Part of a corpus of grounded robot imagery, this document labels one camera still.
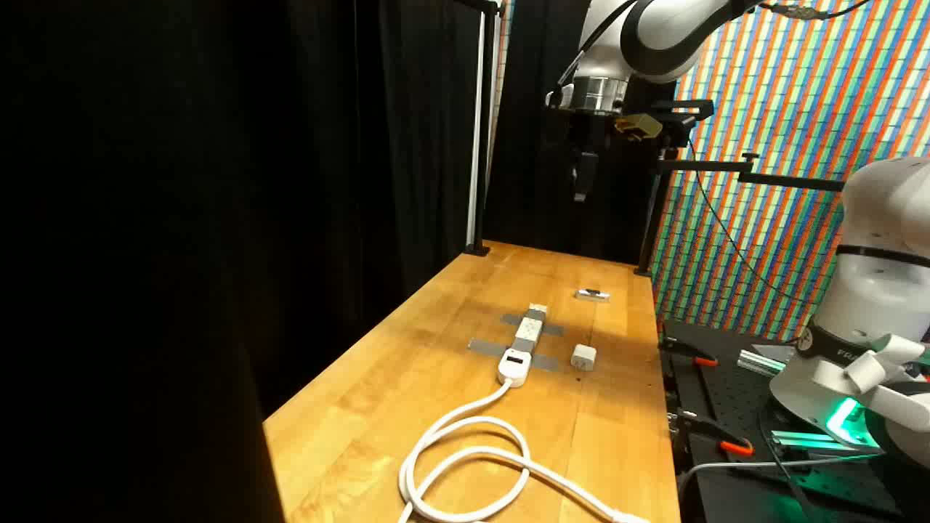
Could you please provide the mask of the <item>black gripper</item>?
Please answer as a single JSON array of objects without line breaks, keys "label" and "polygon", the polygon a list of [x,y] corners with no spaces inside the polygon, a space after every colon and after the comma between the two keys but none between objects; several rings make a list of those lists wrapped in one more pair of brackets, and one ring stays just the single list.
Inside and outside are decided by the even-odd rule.
[{"label": "black gripper", "polygon": [[605,154],[612,142],[612,117],[573,110],[565,142],[570,142],[573,154],[580,154],[580,171],[577,171],[577,161],[574,161],[570,174],[573,174],[573,202],[584,203],[591,191],[597,154]]}]

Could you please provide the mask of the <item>white second robot base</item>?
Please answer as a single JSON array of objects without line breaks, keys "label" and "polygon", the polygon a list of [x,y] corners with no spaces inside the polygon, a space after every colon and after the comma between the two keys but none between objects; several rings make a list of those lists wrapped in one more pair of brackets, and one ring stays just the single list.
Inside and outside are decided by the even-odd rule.
[{"label": "white second robot base", "polygon": [[930,161],[878,161],[843,191],[834,276],[770,396],[827,437],[930,464]]}]

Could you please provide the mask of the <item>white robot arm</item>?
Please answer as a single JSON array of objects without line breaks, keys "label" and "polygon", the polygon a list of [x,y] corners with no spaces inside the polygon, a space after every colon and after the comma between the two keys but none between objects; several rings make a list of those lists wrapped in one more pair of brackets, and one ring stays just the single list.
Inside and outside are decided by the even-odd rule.
[{"label": "white robot arm", "polygon": [[654,142],[690,126],[677,101],[637,101],[637,87],[670,87],[702,45],[757,0],[589,0],[577,50],[544,106],[570,114],[570,194],[586,203],[612,138]]}]

